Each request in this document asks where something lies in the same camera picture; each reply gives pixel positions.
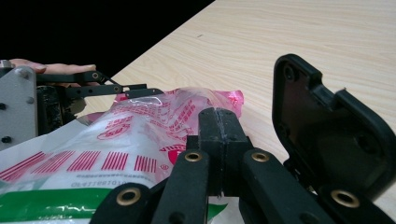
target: wooden table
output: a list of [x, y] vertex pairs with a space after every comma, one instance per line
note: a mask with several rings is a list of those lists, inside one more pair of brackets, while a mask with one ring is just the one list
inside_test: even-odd
[[[288, 53], [321, 71], [331, 91], [346, 88], [396, 130], [396, 1], [217, 0], [114, 79], [164, 91], [240, 90], [246, 134], [283, 161], [288, 154], [271, 113], [274, 65]], [[105, 111], [113, 99], [87, 98], [82, 114]], [[375, 204], [396, 220], [396, 186]]]

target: pink and white package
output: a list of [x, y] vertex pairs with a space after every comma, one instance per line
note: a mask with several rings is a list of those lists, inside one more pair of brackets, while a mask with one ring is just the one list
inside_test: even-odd
[[60, 146], [32, 149], [28, 158], [0, 165], [0, 213], [10, 192], [114, 189], [127, 182], [151, 188], [171, 174], [187, 135], [198, 134], [202, 110], [221, 107], [239, 118], [243, 103], [241, 91], [204, 88], [135, 99], [118, 95], [107, 112]]

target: plastic bag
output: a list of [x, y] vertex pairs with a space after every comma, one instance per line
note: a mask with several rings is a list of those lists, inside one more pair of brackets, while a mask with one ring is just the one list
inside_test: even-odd
[[187, 135], [198, 134], [199, 112], [222, 107], [240, 117], [243, 103], [241, 91], [201, 88], [132, 100], [118, 95], [106, 113], [59, 146], [19, 147], [25, 151], [18, 158], [5, 158], [14, 147], [1, 151], [7, 162], [0, 164], [0, 222], [88, 223], [116, 186], [151, 188], [168, 177]]

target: finger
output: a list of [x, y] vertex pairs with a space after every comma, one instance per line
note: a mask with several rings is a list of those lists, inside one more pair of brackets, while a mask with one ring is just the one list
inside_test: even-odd
[[96, 65], [75, 65], [75, 64], [64, 64], [64, 63], [52, 63], [46, 64], [46, 74], [75, 74], [82, 73], [87, 71], [94, 71], [96, 69]]
[[38, 74], [44, 73], [47, 68], [47, 66], [42, 63], [34, 63], [34, 62], [31, 62], [31, 61], [25, 60], [25, 59], [11, 59], [9, 61], [11, 63], [13, 63], [15, 65], [15, 67], [22, 66], [22, 65], [29, 66], [35, 71], [35, 73], [38, 73]]

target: black background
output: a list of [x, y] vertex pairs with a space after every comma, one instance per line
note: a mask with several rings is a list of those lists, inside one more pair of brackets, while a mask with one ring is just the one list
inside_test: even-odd
[[212, 2], [3, 1], [0, 59], [96, 64], [112, 77]]

